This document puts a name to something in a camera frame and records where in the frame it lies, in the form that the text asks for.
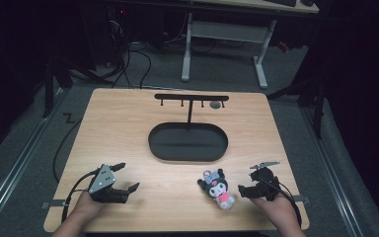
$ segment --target gray carpet floor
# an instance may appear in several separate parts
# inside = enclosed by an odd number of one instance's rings
[[[250,55],[257,47],[255,44],[240,45],[234,42],[223,42],[221,46],[212,48],[205,44],[196,45],[193,49],[190,80],[182,82],[184,49],[181,43],[169,44],[162,50],[137,43],[132,46],[138,52],[130,54],[127,77],[133,88],[138,90],[140,79],[150,65],[143,83],[144,90],[167,88],[258,92],[268,95],[291,83],[307,52],[306,47],[294,48],[288,52],[270,47],[264,61],[268,88],[262,90]],[[98,72],[104,73],[107,70],[109,69],[101,67]],[[57,187],[51,169],[53,160],[56,159],[55,170],[59,177],[79,126],[71,133],[69,131],[74,122],[85,113],[92,91],[101,87],[109,86],[75,79],[70,90],[58,91],[56,106],[50,118],[42,118],[44,89],[41,88],[34,104],[14,122],[10,133],[0,145],[0,192],[9,182],[14,187],[0,201],[0,236],[50,236],[42,226],[47,215],[45,203],[51,201]],[[122,75],[115,87],[130,86]],[[283,96],[269,103],[299,190],[310,200],[306,204],[306,210],[311,224],[306,234],[379,236],[377,206],[350,161],[328,103],[324,107],[322,140],[316,139],[307,120],[307,115],[310,115],[313,108],[298,108],[296,96]],[[38,127],[42,128],[41,133],[32,142],[31,137],[37,134]],[[28,146],[33,149],[26,154]],[[341,189],[334,189],[331,185],[327,163],[322,160],[322,156],[328,157],[336,172],[336,179],[341,183]],[[25,164],[25,169],[18,171],[18,179],[7,180],[9,174],[14,173],[13,167],[20,162]],[[351,233],[351,224],[343,215],[337,200],[339,192],[345,194],[346,202],[356,218],[352,225],[358,224],[355,229],[360,233],[357,235]],[[278,236],[276,231],[266,231],[264,234]]]

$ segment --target white plush face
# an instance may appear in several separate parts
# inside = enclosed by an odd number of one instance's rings
[[[210,195],[214,198],[218,198],[225,192],[226,192],[226,185],[224,185],[223,183],[218,183],[216,186],[212,187],[209,191]]]

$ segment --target human arm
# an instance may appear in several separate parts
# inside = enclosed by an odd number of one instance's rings
[[[60,224],[52,237],[79,236],[85,226],[101,212],[105,205],[93,201],[88,192],[82,192],[72,212]]]
[[[282,237],[305,237],[297,222],[297,216],[291,202],[282,194],[273,201],[262,198],[251,198],[251,202],[261,209],[266,218],[275,225]]]

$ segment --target plush toy ear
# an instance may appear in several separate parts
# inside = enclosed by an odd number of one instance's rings
[[[199,184],[199,186],[200,186],[203,190],[205,190],[205,186],[207,186],[207,183],[206,183],[204,180],[199,179],[199,180],[197,181],[197,183]]]
[[[218,170],[217,170],[217,174],[220,176],[220,178],[223,178],[223,179],[224,179],[223,169],[218,169]]]

